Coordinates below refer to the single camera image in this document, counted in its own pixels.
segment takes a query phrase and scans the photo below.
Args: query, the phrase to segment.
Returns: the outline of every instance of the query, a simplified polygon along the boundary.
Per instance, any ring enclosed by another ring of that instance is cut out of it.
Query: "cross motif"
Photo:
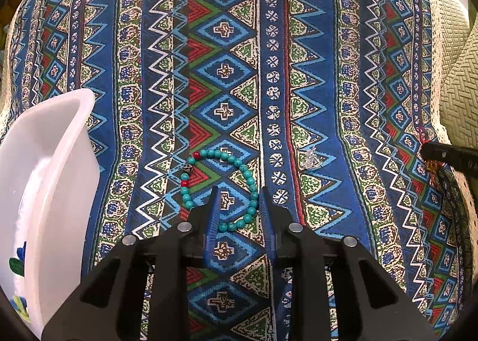
[[[225,241],[219,241],[217,247],[214,248],[214,256],[217,256],[218,260],[227,260],[229,255],[233,254],[234,247],[230,247]]]
[[[222,121],[227,121],[229,117],[234,115],[234,110],[229,108],[229,103],[221,102],[221,106],[214,109],[214,115],[221,116]]]
[[[228,299],[227,291],[217,291],[215,298],[207,300],[208,306],[216,306],[218,313],[225,313],[228,308],[234,308],[234,300]]]
[[[214,33],[219,33],[222,38],[228,38],[234,32],[234,27],[231,27],[228,22],[220,22],[212,29]]]
[[[216,73],[223,79],[229,78],[234,73],[234,68],[227,63],[221,63],[221,67],[216,70]]]
[[[229,191],[221,191],[221,210],[229,210],[235,202],[235,198],[229,195]]]

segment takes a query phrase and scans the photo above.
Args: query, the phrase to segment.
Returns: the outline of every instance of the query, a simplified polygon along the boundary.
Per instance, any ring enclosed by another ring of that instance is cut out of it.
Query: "light blue zigzag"
[[[318,75],[316,74],[313,74],[310,70],[305,70],[303,68],[303,66],[305,65],[310,65],[312,63],[315,63],[315,62],[322,62],[324,60],[324,57],[320,54],[318,54],[315,50],[313,50],[312,48],[310,48],[309,46],[307,46],[306,44],[304,44],[304,41],[306,39],[316,39],[320,36],[323,35],[323,32],[316,26],[313,26],[311,25],[311,23],[309,22],[309,20],[305,19],[305,18],[312,18],[312,17],[317,17],[319,15],[322,15],[324,14],[325,12],[319,8],[317,8],[315,5],[309,3],[307,0],[298,0],[302,3],[304,3],[305,5],[309,6],[312,11],[309,11],[309,12],[305,12],[305,13],[301,13],[301,14],[297,14],[297,15],[294,15],[294,17],[296,19],[298,19],[299,21],[301,21],[303,24],[305,24],[306,26],[308,27],[311,27],[314,29],[313,32],[310,32],[308,34],[305,34],[303,36],[300,36],[298,38],[295,38],[294,40],[299,43],[301,46],[303,46],[303,48],[307,49],[307,51],[309,51],[310,53],[312,53],[313,55],[317,56],[316,59],[314,60],[311,60],[311,61],[306,61],[306,62],[300,62],[300,63],[297,63],[295,65],[293,65],[293,67],[301,70],[302,72],[304,72],[305,74],[309,75],[310,77],[320,81],[319,84],[314,84],[314,85],[311,85],[311,86],[307,86],[307,87],[304,87],[304,88],[300,88],[300,89],[297,89],[295,90],[295,94],[297,94],[298,96],[300,96],[301,98],[303,98],[305,101],[313,104],[313,105],[316,105],[318,108],[324,108],[325,110],[327,110],[327,108],[325,108],[323,105],[321,105],[320,103],[318,103],[317,101],[315,101],[314,99],[311,99],[310,97],[307,97],[303,94],[304,91],[308,91],[310,89],[313,89],[315,87],[317,87],[318,85],[321,85],[323,83],[325,83],[325,81],[319,77]],[[311,114],[308,114],[308,115],[305,115],[303,117],[301,117],[300,119],[298,120],[295,120],[294,122],[296,124],[299,124],[301,127],[305,128],[306,130],[310,131],[312,134],[316,134],[316,135],[320,135],[322,136],[324,139],[317,142],[317,143],[314,143],[314,145],[318,145],[320,143],[323,143],[325,140],[328,139],[328,137],[324,134],[322,134],[321,132],[318,132],[317,130],[315,129],[311,129],[310,127],[306,126],[304,123],[303,123],[303,120],[306,120],[306,119],[309,119],[311,117],[314,117],[314,116],[317,116],[319,113],[323,113],[324,111],[323,110],[319,110],[315,113],[311,113]],[[329,191],[332,191],[332,190],[335,190],[337,189],[337,187],[340,185],[341,181],[339,181],[338,179],[335,179],[335,178],[329,178],[329,177],[324,177],[324,176],[321,176],[320,174],[318,174],[318,171],[319,168],[317,170],[313,170],[311,172],[308,172],[308,175],[312,175],[316,178],[327,178],[327,179],[330,179],[330,180],[333,180],[333,181],[336,181],[336,183],[331,186],[331,188],[327,189],[326,191],[324,191],[323,193],[320,193],[320,194],[317,194],[317,195],[314,195],[313,197],[309,198],[307,201],[308,202],[312,202],[314,204],[319,204],[321,205],[321,202],[317,200],[317,198],[319,198],[319,196],[321,194],[324,194],[326,192],[329,192]],[[350,210],[345,210],[341,207],[338,207],[338,206],[335,206],[335,205],[329,205],[330,207],[333,207],[334,209],[337,209],[337,210],[341,210],[343,211],[343,215],[340,216],[339,218],[337,218],[336,220],[334,221],[331,221],[327,224],[325,224],[324,226],[322,226],[322,228],[318,229],[316,231],[317,234],[322,234],[322,235],[326,235],[327,234],[324,234],[324,232],[330,228],[331,226],[335,225],[336,223],[338,223],[339,221],[343,220],[344,218],[346,218],[347,216],[349,216],[351,214],[351,211]]]

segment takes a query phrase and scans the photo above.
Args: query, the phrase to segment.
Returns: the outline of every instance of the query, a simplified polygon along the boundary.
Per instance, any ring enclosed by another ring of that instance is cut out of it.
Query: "dzi bead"
[[[186,174],[188,174],[189,176],[191,176],[191,174],[193,173],[193,165],[192,165],[192,164],[189,164],[189,163],[186,163],[186,164],[183,166],[183,172],[185,172]]]

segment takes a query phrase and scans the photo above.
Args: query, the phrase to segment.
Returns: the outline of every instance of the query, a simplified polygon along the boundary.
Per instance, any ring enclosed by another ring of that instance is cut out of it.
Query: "turquoise bead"
[[[224,223],[219,224],[219,226],[217,227],[217,230],[219,230],[220,232],[224,233],[225,231],[228,230],[228,226],[227,226],[227,224],[224,224]]]
[[[242,219],[244,220],[246,224],[250,224],[252,222],[252,216],[250,214],[245,214],[244,217],[242,217]]]
[[[238,229],[244,228],[245,225],[246,225],[246,222],[242,218],[236,222],[236,226]]]

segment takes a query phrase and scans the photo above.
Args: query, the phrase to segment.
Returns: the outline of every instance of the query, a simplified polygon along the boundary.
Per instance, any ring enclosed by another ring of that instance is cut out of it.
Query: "circular motif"
[[[270,22],[276,22],[279,19],[279,15],[273,10],[268,10],[266,12],[266,19]]]
[[[273,151],[278,151],[282,149],[282,142],[279,139],[272,139],[269,141],[269,148]]]
[[[269,124],[267,127],[267,133],[272,137],[279,136],[281,133],[281,127],[278,124]]]
[[[277,6],[277,0],[264,0],[264,1],[271,8],[275,8]]]
[[[281,153],[273,153],[269,158],[269,163],[276,168],[282,167],[284,165],[284,158]]]
[[[277,106],[271,105],[266,110],[266,117],[269,120],[277,120],[281,115],[281,111]]]
[[[271,86],[267,89],[266,95],[267,95],[267,97],[269,97],[270,99],[275,101],[275,100],[279,99],[279,97],[281,95],[281,92],[279,90],[279,87]]]
[[[269,41],[266,44],[266,47],[270,51],[277,51],[279,49],[279,42],[276,39],[269,39]]]
[[[266,74],[266,79],[269,83],[277,83],[280,77],[281,75],[277,71],[271,71]]]
[[[287,181],[287,176],[282,171],[275,171],[272,173],[271,180],[278,186],[281,186]]]
[[[269,25],[266,28],[266,34],[271,38],[275,38],[279,34],[279,29],[275,25]]]
[[[273,196],[272,201],[277,205],[283,205],[289,199],[289,193],[285,191],[283,188],[277,190]]]
[[[279,65],[279,58],[277,56],[273,55],[267,58],[267,66],[271,68],[276,68],[278,65]]]

